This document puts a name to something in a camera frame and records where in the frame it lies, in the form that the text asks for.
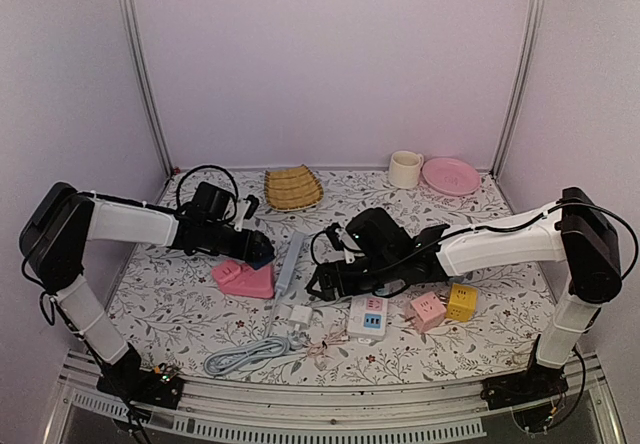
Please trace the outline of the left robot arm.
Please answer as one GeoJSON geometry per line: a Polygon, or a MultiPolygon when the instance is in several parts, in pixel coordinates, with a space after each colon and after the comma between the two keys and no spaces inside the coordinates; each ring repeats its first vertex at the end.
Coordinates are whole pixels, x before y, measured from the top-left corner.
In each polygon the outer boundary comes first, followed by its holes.
{"type": "Polygon", "coordinates": [[[105,301],[91,284],[91,248],[102,242],[224,256],[255,270],[271,263],[275,250],[262,232],[237,225],[239,207],[229,192],[200,184],[174,207],[153,205],[57,182],[47,191],[19,236],[27,280],[39,285],[76,335],[113,365],[111,383],[128,398],[148,390],[148,376],[125,356],[132,348],[107,316],[105,301]]]}

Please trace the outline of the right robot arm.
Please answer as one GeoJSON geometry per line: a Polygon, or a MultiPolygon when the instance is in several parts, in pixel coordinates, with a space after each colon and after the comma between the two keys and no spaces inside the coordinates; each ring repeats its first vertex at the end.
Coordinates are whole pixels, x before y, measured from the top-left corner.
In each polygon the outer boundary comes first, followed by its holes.
{"type": "Polygon", "coordinates": [[[469,272],[520,264],[563,265],[568,282],[546,328],[532,349],[532,366],[517,379],[517,391],[537,400],[552,388],[580,337],[604,304],[618,296],[636,266],[621,265],[619,234],[639,237],[613,211],[595,204],[578,187],[534,210],[465,226],[437,224],[410,235],[381,207],[369,208],[346,226],[357,250],[352,260],[315,263],[308,295],[325,302],[372,293],[387,297],[398,282],[405,292],[469,272]]]}

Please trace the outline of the white power strip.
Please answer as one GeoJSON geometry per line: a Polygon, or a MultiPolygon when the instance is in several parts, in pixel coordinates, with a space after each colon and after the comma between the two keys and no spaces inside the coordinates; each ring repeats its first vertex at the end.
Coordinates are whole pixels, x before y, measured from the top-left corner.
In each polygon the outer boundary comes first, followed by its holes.
{"type": "Polygon", "coordinates": [[[381,341],[386,335],[388,300],[360,295],[351,299],[347,320],[347,335],[354,339],[381,341]]]}

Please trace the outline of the dark blue cube adapter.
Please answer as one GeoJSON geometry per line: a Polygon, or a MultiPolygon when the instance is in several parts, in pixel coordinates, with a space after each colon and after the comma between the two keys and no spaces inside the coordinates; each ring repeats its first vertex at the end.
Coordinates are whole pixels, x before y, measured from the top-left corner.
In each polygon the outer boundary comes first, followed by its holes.
{"type": "Polygon", "coordinates": [[[249,266],[254,270],[259,270],[259,269],[263,268],[264,266],[271,264],[272,262],[273,262],[273,258],[264,259],[264,260],[260,260],[260,261],[249,262],[249,266]]]}

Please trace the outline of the pink cube socket adapter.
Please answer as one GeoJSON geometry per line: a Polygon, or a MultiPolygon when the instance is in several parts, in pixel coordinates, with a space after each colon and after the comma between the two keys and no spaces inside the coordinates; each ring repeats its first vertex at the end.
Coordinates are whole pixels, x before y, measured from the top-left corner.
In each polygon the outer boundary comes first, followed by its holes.
{"type": "Polygon", "coordinates": [[[446,316],[446,307],[434,292],[427,292],[407,303],[404,318],[419,333],[439,326],[446,316]]]}

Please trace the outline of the pink triangular power strip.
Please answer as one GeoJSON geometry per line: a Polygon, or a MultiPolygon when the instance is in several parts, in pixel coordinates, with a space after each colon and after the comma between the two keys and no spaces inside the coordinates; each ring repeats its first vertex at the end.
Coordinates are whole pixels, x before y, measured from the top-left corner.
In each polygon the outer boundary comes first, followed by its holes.
{"type": "Polygon", "coordinates": [[[246,263],[226,260],[212,269],[212,278],[225,295],[272,299],[275,295],[273,265],[258,270],[246,263]]]}

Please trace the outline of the grey-blue small power strip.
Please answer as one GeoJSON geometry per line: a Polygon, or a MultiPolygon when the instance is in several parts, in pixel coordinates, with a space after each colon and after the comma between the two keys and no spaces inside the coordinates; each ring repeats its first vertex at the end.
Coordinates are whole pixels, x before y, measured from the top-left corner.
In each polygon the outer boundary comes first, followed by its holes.
{"type": "Polygon", "coordinates": [[[287,292],[289,284],[293,279],[295,266],[305,238],[306,235],[299,231],[295,231],[291,237],[287,253],[280,269],[280,273],[275,282],[276,299],[283,297],[287,292]]]}

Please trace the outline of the yellow cube socket adapter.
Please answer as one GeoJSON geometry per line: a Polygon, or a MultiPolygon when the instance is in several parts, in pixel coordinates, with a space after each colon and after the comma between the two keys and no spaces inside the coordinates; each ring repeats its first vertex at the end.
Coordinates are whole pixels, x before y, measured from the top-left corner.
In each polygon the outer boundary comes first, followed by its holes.
{"type": "Polygon", "coordinates": [[[446,306],[446,318],[468,322],[474,315],[478,299],[478,290],[474,287],[453,284],[446,306]]]}

